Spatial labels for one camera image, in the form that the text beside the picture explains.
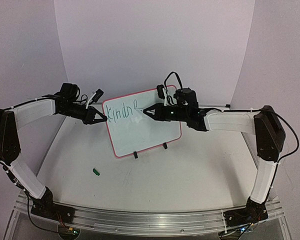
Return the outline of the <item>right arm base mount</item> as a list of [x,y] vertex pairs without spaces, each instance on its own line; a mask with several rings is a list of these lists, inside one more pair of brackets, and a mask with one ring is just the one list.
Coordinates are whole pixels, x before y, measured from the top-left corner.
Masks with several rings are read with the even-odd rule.
[[228,227],[236,227],[255,224],[267,220],[269,216],[264,204],[248,200],[245,207],[227,210],[223,213],[223,217]]

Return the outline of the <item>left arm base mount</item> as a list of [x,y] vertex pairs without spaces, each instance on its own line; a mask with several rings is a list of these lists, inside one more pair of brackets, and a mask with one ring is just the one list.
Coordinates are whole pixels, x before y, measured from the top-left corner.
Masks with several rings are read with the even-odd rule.
[[31,214],[45,219],[59,221],[62,224],[71,224],[74,219],[75,209],[70,206],[57,204],[53,201],[53,193],[49,188],[46,188],[41,198],[32,200]]

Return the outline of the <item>pink-framed whiteboard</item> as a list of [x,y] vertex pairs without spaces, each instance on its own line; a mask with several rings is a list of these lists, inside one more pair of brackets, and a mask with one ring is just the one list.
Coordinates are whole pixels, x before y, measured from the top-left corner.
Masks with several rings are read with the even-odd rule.
[[177,121],[155,121],[137,108],[163,103],[155,88],[105,100],[101,107],[107,116],[106,127],[117,158],[133,155],[176,141],[182,136]]

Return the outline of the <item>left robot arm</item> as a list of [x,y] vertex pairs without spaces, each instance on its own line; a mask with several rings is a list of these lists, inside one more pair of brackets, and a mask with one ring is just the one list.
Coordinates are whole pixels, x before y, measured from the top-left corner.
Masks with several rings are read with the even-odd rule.
[[53,115],[62,115],[81,120],[85,125],[103,123],[108,118],[92,106],[104,94],[101,89],[89,97],[85,104],[78,99],[80,88],[76,84],[63,83],[55,94],[47,94],[8,108],[0,108],[0,164],[10,180],[32,198],[39,199],[38,210],[47,218],[57,213],[57,206],[48,198],[49,193],[21,159],[18,131],[37,120]]

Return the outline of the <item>green marker cap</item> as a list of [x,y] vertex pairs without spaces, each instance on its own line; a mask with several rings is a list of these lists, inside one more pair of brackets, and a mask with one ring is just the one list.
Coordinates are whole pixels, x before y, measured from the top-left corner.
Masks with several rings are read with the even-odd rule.
[[99,171],[97,171],[95,168],[93,168],[92,171],[93,171],[93,173],[94,173],[95,175],[97,175],[97,176],[100,175]]

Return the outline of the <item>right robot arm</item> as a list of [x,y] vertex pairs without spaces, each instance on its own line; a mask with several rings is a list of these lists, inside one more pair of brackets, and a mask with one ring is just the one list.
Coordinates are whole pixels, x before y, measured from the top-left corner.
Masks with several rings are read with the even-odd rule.
[[286,133],[272,106],[259,109],[231,110],[215,107],[201,108],[194,90],[178,89],[170,96],[162,85],[157,86],[159,98],[143,113],[155,121],[185,122],[196,131],[231,131],[255,136],[258,157],[257,174],[249,199],[256,204],[266,201],[283,150]]

